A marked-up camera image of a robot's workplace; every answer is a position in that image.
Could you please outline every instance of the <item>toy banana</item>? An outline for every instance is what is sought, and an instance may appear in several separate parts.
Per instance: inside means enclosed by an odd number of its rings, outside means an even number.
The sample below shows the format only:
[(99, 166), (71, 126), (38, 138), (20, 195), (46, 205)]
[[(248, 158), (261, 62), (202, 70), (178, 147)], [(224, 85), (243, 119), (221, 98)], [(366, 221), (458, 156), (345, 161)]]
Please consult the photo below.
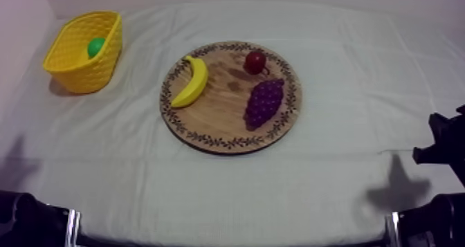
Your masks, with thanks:
[(202, 93), (208, 80), (208, 69), (205, 62), (200, 58), (190, 55), (185, 59), (192, 67), (192, 79), (189, 84), (171, 101), (171, 107), (181, 108), (192, 104)]

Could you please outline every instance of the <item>plastic fruit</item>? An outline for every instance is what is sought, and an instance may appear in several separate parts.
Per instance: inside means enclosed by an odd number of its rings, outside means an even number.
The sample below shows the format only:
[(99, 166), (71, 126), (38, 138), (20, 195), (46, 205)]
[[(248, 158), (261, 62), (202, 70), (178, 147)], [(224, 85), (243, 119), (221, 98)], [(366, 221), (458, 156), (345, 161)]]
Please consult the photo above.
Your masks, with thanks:
[(248, 128), (256, 129), (276, 114), (284, 97), (283, 86), (283, 79), (274, 79), (253, 88), (244, 116)]
[(208, 81), (208, 69), (205, 62), (200, 58), (190, 55), (185, 59), (192, 67), (192, 79), (189, 84), (171, 101), (171, 107), (181, 108), (192, 104), (202, 93)]
[(252, 51), (246, 56), (244, 70), (251, 75), (257, 75), (263, 72), (265, 64), (266, 56), (259, 51)]
[(89, 45), (87, 46), (87, 53), (89, 54), (89, 57), (95, 57), (98, 54), (98, 52), (100, 52), (100, 50), (102, 49), (103, 44), (105, 44), (105, 38), (103, 37), (96, 37), (92, 39)]

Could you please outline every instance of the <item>red apple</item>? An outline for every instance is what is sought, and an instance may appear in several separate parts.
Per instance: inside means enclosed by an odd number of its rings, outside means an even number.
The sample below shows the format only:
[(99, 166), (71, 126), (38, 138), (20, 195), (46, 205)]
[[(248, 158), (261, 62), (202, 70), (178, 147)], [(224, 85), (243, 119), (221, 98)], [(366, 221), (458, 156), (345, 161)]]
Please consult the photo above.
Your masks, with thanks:
[(244, 70), (251, 75), (258, 75), (263, 72), (266, 63), (266, 56), (259, 51), (252, 51), (246, 56)]

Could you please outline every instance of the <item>white cloth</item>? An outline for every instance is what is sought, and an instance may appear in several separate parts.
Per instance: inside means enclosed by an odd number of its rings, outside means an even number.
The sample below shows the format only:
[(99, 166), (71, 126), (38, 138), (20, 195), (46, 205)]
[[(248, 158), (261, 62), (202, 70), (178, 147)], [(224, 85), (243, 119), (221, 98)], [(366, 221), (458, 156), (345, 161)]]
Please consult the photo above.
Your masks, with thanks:
[[(56, 22), (0, 126), (3, 189), (82, 211), (90, 234), (194, 245), (370, 239), (389, 211), (463, 191), (449, 167), (415, 165), (410, 150), (433, 142), (430, 113), (451, 117), (465, 103), (465, 32), (264, 1), (163, 6), (122, 18), (112, 80), (82, 96), (57, 89), (41, 67), (64, 23)], [(294, 128), (254, 154), (195, 151), (158, 110), (170, 67), (226, 40), (274, 50), (302, 84)]]

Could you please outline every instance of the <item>yellow banana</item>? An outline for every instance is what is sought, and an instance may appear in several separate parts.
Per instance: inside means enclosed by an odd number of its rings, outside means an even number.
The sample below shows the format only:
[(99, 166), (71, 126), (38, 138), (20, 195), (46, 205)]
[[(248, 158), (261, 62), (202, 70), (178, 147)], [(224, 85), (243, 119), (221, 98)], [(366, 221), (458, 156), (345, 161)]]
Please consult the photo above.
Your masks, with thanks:
[(208, 81), (208, 69), (205, 62), (200, 58), (190, 55), (185, 59), (192, 67), (192, 79), (189, 84), (171, 101), (171, 107), (181, 108), (192, 104), (202, 93)]

